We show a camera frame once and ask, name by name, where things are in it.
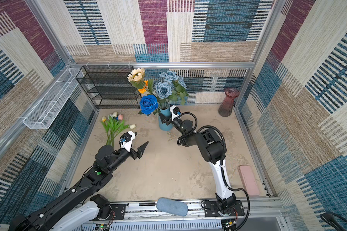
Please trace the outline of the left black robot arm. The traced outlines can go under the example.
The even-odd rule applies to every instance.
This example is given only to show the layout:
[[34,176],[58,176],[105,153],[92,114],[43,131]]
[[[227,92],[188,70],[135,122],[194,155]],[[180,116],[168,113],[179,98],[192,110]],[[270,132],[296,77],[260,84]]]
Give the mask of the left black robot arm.
[[11,231],[72,231],[84,223],[112,217],[110,202],[98,194],[112,178],[113,172],[128,158],[141,158],[148,142],[132,148],[137,133],[129,131],[120,137],[120,148],[102,146],[95,155],[93,165],[81,179],[65,193],[28,216],[22,214],[12,219]]

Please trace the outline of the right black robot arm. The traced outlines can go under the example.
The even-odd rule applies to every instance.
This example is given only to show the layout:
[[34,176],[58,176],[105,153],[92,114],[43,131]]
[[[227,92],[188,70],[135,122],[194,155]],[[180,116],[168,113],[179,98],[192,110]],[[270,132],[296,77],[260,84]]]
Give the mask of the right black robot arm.
[[230,189],[225,166],[226,142],[219,129],[210,125],[198,129],[198,120],[190,112],[170,116],[160,113],[159,118],[161,123],[172,125],[181,133],[177,140],[177,145],[198,147],[203,159],[209,163],[215,179],[216,205],[219,213],[221,215],[231,213],[237,199],[234,191]]

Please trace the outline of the orange marigold flower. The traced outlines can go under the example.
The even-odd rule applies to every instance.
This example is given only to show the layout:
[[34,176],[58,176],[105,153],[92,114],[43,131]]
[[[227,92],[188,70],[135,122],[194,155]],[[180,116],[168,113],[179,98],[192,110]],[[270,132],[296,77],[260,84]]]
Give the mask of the orange marigold flower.
[[144,87],[141,88],[141,89],[138,89],[138,91],[139,91],[140,94],[143,94],[143,93],[145,93],[145,92],[148,91],[148,81],[145,80],[145,81],[143,81],[143,82],[144,82],[144,84],[145,84]]

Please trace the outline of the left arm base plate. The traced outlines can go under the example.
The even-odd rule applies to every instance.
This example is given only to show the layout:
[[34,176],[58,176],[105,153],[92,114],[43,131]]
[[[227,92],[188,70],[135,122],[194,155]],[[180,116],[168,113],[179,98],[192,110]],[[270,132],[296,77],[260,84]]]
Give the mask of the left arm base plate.
[[110,204],[99,210],[96,220],[123,220],[126,212],[126,204]]

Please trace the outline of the light blue rose bunch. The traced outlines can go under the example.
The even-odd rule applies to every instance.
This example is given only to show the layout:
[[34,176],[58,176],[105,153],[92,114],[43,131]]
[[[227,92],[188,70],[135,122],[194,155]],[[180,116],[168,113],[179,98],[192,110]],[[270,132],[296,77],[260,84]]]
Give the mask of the light blue rose bunch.
[[168,109],[172,102],[180,102],[184,105],[189,96],[184,78],[173,71],[162,72],[159,77],[160,79],[153,81],[152,84],[153,94],[158,100],[159,109]]

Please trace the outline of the dark blue rose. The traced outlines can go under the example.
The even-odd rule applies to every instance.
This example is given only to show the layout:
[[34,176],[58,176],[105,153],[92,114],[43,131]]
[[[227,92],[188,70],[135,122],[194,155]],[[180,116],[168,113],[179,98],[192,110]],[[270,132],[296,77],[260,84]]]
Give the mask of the dark blue rose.
[[145,95],[141,98],[140,101],[140,115],[146,115],[149,116],[151,114],[156,114],[159,109],[159,102],[154,95]]

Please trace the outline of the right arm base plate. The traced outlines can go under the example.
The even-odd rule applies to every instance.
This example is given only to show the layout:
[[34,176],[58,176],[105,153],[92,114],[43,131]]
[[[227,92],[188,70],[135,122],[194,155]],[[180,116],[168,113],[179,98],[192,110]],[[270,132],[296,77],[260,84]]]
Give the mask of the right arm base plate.
[[217,201],[210,200],[202,200],[200,205],[206,217],[245,216],[244,206],[240,200],[237,200],[235,204],[230,205],[228,208],[221,206]]

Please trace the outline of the teal ceramic vase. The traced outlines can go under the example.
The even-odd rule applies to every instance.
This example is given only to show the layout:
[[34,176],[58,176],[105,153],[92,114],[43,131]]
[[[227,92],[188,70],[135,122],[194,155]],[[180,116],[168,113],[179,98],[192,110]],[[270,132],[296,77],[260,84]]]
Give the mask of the teal ceramic vase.
[[166,103],[163,108],[160,108],[159,127],[163,131],[170,131],[173,128],[171,123],[167,123],[168,119],[171,119],[172,117],[170,107],[171,105],[169,103]]

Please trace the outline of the cream sunflower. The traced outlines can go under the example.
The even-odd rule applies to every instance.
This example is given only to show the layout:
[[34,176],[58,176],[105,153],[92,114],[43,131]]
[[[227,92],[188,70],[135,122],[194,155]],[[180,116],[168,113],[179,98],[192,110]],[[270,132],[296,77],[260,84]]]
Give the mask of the cream sunflower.
[[133,69],[130,74],[127,76],[127,80],[137,89],[141,89],[144,87],[145,81],[145,69],[137,68]]

